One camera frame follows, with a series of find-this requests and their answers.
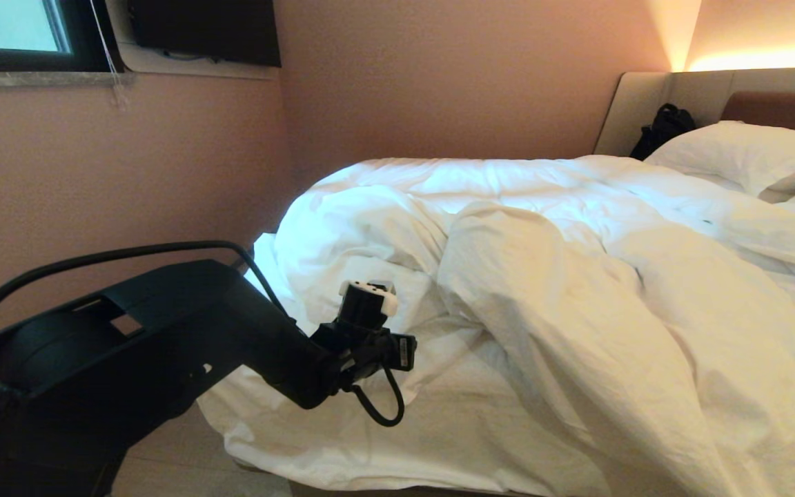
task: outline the brown headboard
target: brown headboard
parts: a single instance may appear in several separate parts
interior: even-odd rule
[[[795,129],[795,93],[736,92],[723,108],[721,119]]]

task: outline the white duvet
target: white duvet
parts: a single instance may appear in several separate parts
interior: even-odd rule
[[[419,350],[395,428],[235,371],[199,403],[237,459],[327,489],[795,496],[795,212],[627,158],[386,159],[255,249],[309,333],[343,280],[395,281]]]

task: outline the window frame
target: window frame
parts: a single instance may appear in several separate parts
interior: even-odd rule
[[[7,50],[0,48],[0,72],[110,72],[104,44],[97,30],[97,18],[110,57],[117,72],[124,64],[116,49],[105,0],[42,0],[52,26],[54,41],[60,50],[69,47],[72,53],[43,50]],[[63,23],[57,22],[62,13]]]

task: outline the headboard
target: headboard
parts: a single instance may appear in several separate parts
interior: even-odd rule
[[[720,118],[795,129],[795,93],[739,91],[729,97]]]
[[[737,119],[795,128],[795,69],[626,72],[593,153],[630,154],[640,127],[667,101],[690,111],[700,127]]]

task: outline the window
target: window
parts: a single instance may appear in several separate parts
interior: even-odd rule
[[[101,35],[116,46],[104,0],[0,0],[0,72],[108,72]]]

